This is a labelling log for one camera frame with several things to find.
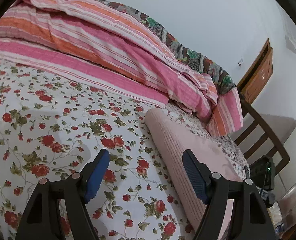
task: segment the white wall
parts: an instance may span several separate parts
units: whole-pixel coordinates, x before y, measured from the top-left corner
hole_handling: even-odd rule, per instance
[[[110,0],[132,6],[166,27],[185,47],[221,65],[235,83],[267,39],[248,0]],[[244,66],[238,67],[243,57]]]

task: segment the black electronic device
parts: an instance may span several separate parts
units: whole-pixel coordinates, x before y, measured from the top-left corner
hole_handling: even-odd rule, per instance
[[[182,158],[197,197],[207,205],[193,240],[217,240],[228,199],[234,199],[228,240],[276,239],[264,201],[251,179],[237,182],[212,173],[191,150],[186,150]]]
[[[16,240],[65,240],[60,225],[59,199],[64,199],[75,240],[99,240],[85,204],[95,197],[109,165],[109,152],[100,150],[95,160],[67,179],[43,178],[33,191],[20,220]]]
[[[264,155],[249,165],[250,179],[264,190],[273,190],[275,183],[275,164],[273,159]]]

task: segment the chair backrest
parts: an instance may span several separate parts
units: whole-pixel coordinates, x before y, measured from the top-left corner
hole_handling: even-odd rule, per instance
[[[240,104],[242,106],[243,118],[246,116],[246,114],[250,114],[254,118],[254,121],[235,140],[235,143],[239,145],[257,127],[257,125],[259,125],[264,130],[264,134],[254,143],[252,147],[249,148],[247,152],[245,152],[244,156],[246,159],[248,159],[269,138],[274,144],[274,146],[266,155],[268,157],[273,157],[276,154],[276,152],[279,152],[280,156],[282,157],[282,160],[276,166],[275,175],[277,175],[287,165],[287,163],[289,163],[290,158],[288,153],[286,152],[284,146],[282,145],[276,134],[265,122],[265,120],[260,116],[260,114],[258,114],[256,110],[244,99],[240,99]]]

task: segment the green leaf print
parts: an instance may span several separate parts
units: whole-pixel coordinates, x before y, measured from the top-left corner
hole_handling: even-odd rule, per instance
[[[150,26],[156,26],[157,25],[157,22],[150,18],[149,16],[146,17],[146,21],[149,23]]]
[[[197,58],[198,57],[198,52],[193,51],[191,49],[187,49],[187,54],[189,55],[190,58]]]

